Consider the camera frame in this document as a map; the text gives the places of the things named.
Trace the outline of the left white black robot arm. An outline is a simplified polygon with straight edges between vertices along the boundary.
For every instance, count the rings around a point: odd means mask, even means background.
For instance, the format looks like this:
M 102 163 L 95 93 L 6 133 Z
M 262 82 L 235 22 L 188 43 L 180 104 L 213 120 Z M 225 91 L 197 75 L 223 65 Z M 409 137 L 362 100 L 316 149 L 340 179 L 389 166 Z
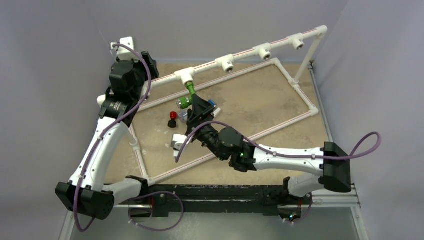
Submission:
M 96 132 L 78 169 L 68 182 L 59 182 L 55 194 L 70 212 L 106 219 L 114 206 L 131 199 L 138 205 L 146 203 L 149 191 L 143 187 L 147 180 L 129 176 L 123 181 L 105 185 L 108 167 L 115 150 L 124 136 L 131 136 L 130 126 L 136 115 L 139 100 L 144 96 L 149 79 L 159 77 L 156 60 L 150 53 L 140 53 L 146 64 L 135 56 L 124 59 L 121 56 L 111 67 L 110 86 L 101 106 Z

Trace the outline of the white pvc pipe frame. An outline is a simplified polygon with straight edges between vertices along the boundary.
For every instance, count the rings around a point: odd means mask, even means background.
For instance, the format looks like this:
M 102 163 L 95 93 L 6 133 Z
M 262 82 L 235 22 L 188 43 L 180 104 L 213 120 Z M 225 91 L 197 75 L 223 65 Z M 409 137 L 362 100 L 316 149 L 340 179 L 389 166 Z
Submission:
M 297 175 L 292 169 L 235 171 L 199 142 L 189 144 L 175 162 L 170 141 L 186 126 L 167 127 L 168 114 L 176 110 L 175 100 L 188 94 L 181 79 L 193 79 L 196 92 L 221 109 L 216 119 L 251 140 L 278 148 L 321 145 L 327 134 L 308 65 L 327 30 L 318 26 L 198 66 L 161 64 L 165 76 L 154 81 L 151 98 L 130 130 L 138 144 L 120 142 L 105 182 L 114 184 L 134 175 L 152 184 L 280 185 Z

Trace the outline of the green water faucet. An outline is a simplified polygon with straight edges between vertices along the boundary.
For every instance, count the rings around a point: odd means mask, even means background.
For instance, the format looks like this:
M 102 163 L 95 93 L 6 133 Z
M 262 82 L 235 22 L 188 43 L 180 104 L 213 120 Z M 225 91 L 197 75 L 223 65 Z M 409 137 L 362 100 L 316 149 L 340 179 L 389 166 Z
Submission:
M 188 96 L 181 96 L 176 100 L 176 105 L 179 109 L 183 110 L 192 105 L 192 97 L 196 94 L 195 85 L 192 81 L 188 81 L 185 84 L 186 89 L 189 92 Z

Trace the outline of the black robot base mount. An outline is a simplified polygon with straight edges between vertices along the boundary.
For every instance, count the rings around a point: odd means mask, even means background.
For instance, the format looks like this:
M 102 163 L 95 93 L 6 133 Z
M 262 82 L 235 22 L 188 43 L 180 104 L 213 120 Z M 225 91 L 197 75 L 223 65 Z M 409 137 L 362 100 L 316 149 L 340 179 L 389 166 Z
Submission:
M 170 213 L 241 213 L 264 216 L 300 216 L 302 207 L 312 203 L 311 194 L 304 197 L 289 195 L 282 185 L 172 185 L 150 186 L 146 199 L 123 202 L 131 207 L 153 208 L 154 217 Z

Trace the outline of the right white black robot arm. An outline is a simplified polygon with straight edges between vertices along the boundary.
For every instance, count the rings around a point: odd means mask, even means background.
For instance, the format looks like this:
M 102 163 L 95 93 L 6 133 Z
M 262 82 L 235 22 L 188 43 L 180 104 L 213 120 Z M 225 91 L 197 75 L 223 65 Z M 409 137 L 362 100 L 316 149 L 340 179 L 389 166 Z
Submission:
M 186 135 L 190 141 L 198 140 L 216 158 L 229 161 L 229 166 L 242 173 L 258 170 L 291 170 L 303 172 L 283 181 L 280 196 L 288 204 L 306 194 L 325 189 L 335 193 L 349 193 L 351 165 L 347 153 L 334 142 L 323 147 L 292 149 L 276 148 L 247 140 L 233 127 L 225 125 L 217 131 L 213 125 L 214 107 L 197 94 L 191 97 Z

